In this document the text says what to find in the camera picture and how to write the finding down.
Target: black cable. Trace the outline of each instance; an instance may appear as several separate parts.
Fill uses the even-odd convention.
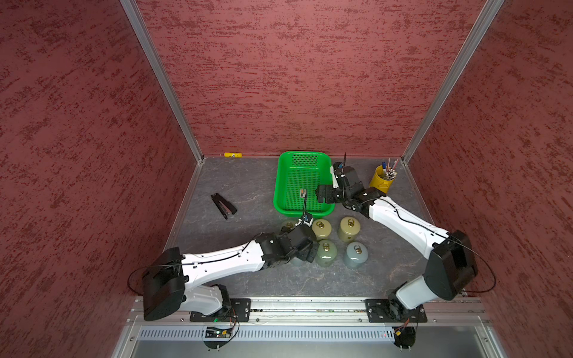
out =
[[[140,292],[136,291],[133,287],[131,287],[131,277],[134,275],[134,273],[136,273],[136,272],[139,271],[139,270],[149,269],[149,268],[151,268],[151,267],[172,267],[172,266],[187,266],[187,265],[197,266],[197,265],[203,265],[204,263],[219,262],[219,261],[223,261],[223,260],[227,260],[227,259],[233,258],[233,257],[235,257],[235,256],[239,256],[240,254],[243,253],[243,251],[245,251],[245,249],[247,248],[248,245],[249,245],[249,243],[247,243],[247,244],[245,245],[245,247],[243,247],[243,249],[241,250],[240,253],[236,253],[236,254],[233,255],[233,256],[229,256],[229,257],[225,257],[225,258],[220,258],[220,259],[216,259],[216,260],[212,260],[212,261],[191,262],[191,263],[170,263],[170,264],[166,264],[166,265],[142,266],[142,267],[140,267],[140,268],[138,268],[138,269],[133,270],[133,271],[129,274],[129,276],[127,277],[127,287],[128,287],[133,293],[137,294],[138,296],[143,296],[143,293],[140,293]]]
[[[233,308],[233,313],[235,314],[235,324],[239,323],[239,327],[237,327],[237,331],[235,332],[235,334],[227,341],[227,343],[231,342],[233,340],[233,338],[237,337],[237,334],[239,334],[239,329],[241,329],[241,322],[239,322],[239,316],[237,315],[237,312],[235,312],[235,309]]]
[[[453,239],[451,239],[451,238],[449,238],[449,237],[442,236],[442,235],[436,233],[435,231],[433,231],[432,229],[430,229],[430,228],[428,228],[428,227],[425,227],[424,225],[419,224],[419,223],[417,223],[417,222],[412,222],[412,221],[409,221],[409,220],[405,220],[404,218],[402,218],[402,217],[400,216],[400,212],[398,211],[398,209],[397,209],[394,205],[392,205],[391,202],[389,202],[389,201],[387,201],[387,200],[384,200],[384,199],[382,199],[382,198],[374,198],[374,199],[365,200],[363,203],[366,203],[367,201],[370,201],[370,200],[376,200],[376,199],[380,199],[380,200],[382,200],[382,201],[385,201],[385,202],[387,202],[391,207],[393,207],[394,210],[396,211],[396,214],[398,215],[398,218],[399,218],[400,220],[405,221],[405,222],[410,223],[410,224],[418,225],[419,227],[423,227],[424,229],[428,230],[428,231],[431,232],[432,234],[438,235],[439,237],[441,237],[441,238],[443,238],[443,239],[450,240],[450,241],[452,241],[452,242],[454,242],[454,243],[456,243],[456,244],[458,244],[458,245],[460,245],[460,246],[462,246],[462,247],[465,247],[466,249],[468,249],[468,250],[470,250],[472,253],[474,253],[476,256],[478,256],[478,257],[485,263],[485,266],[487,266],[488,269],[489,269],[489,271],[492,273],[492,276],[493,276],[493,285],[492,285],[490,288],[488,288],[487,290],[482,290],[482,291],[467,291],[467,290],[466,290],[466,292],[469,292],[469,293],[486,293],[486,292],[490,292],[491,290],[493,290],[493,289],[496,287],[496,285],[497,285],[497,276],[496,276],[495,272],[493,271],[492,267],[489,266],[489,263],[488,263],[488,262],[485,260],[485,258],[483,258],[481,255],[479,255],[478,253],[476,253],[474,250],[470,249],[469,247],[463,245],[463,244],[460,243],[459,241],[453,240]]]
[[[215,320],[213,321],[213,323],[217,323],[217,322],[223,322],[225,321],[227,318],[231,318],[231,309],[232,307],[230,307],[226,312],[224,316],[215,316]]]
[[[420,323],[420,314],[422,314],[422,305],[418,306],[418,314],[416,315],[416,328],[414,333],[418,333],[418,324]]]
[[[482,256],[480,256],[478,253],[476,253],[474,250],[470,249],[469,247],[467,247],[467,246],[465,246],[465,245],[463,245],[463,244],[461,244],[461,243],[459,243],[459,242],[457,242],[457,241],[455,241],[455,240],[452,240],[452,241],[455,242],[456,244],[462,246],[462,247],[465,247],[466,249],[468,249],[468,250],[470,250],[471,252],[473,252],[476,256],[478,256],[479,258],[481,258],[481,260],[485,263],[485,266],[488,267],[489,271],[492,273],[492,276],[493,276],[493,285],[492,285],[490,288],[488,288],[487,290],[483,290],[483,291],[467,291],[467,290],[466,290],[466,292],[470,292],[470,293],[486,293],[486,292],[490,292],[491,290],[493,290],[493,289],[496,287],[496,285],[497,285],[497,277],[496,277],[496,274],[493,272],[492,267],[489,266],[489,264],[488,264],[488,262],[485,260],[485,258],[483,258]]]
[[[361,202],[360,204],[364,204],[366,202],[372,201],[372,200],[376,200],[376,199],[380,199],[380,198],[372,198],[372,199],[368,199],[368,200],[364,200],[363,202]],[[344,191],[342,192],[342,200],[344,200],[344,203],[342,203],[342,206],[344,206],[345,208],[354,211],[353,208],[346,206],[346,199],[344,198]]]

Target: mesh basket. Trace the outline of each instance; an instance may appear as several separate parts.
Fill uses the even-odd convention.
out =
[[[334,210],[334,204],[319,203],[316,187],[332,184],[330,157],[320,152],[284,152],[278,159],[277,182],[274,187],[274,207],[288,217],[300,217],[304,199],[301,189],[307,189],[307,211],[315,218]]]

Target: white robotic arm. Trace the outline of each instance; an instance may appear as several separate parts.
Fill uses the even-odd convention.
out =
[[[369,217],[408,241],[428,259],[435,244],[448,237],[448,231],[426,222],[396,204],[386,196],[374,200],[368,210]]]
[[[181,255],[178,247],[164,251],[143,273],[144,319],[157,320],[177,310],[206,316],[219,310],[227,313],[229,307],[223,309],[226,302],[230,304],[226,288],[203,284],[282,265],[293,257],[312,262],[318,248],[312,221],[312,215],[304,213],[292,230],[262,233],[246,244],[212,253]]]

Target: yellow pen holder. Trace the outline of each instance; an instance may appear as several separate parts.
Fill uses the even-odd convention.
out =
[[[394,179],[392,180],[384,180],[382,179],[383,176],[384,176],[384,169],[382,168],[382,166],[379,166],[378,168],[376,168],[376,171],[374,172],[374,176],[370,181],[370,186],[375,187],[378,190],[388,194],[388,190],[390,189],[390,186],[392,185],[392,182],[396,179],[396,177],[394,177]]]

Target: metal vent grille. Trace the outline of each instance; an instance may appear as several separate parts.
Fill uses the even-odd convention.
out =
[[[139,340],[146,341],[201,341],[205,329],[188,327],[147,326]],[[335,342],[394,342],[394,331],[386,327],[241,327],[235,340],[241,341],[335,341]]]

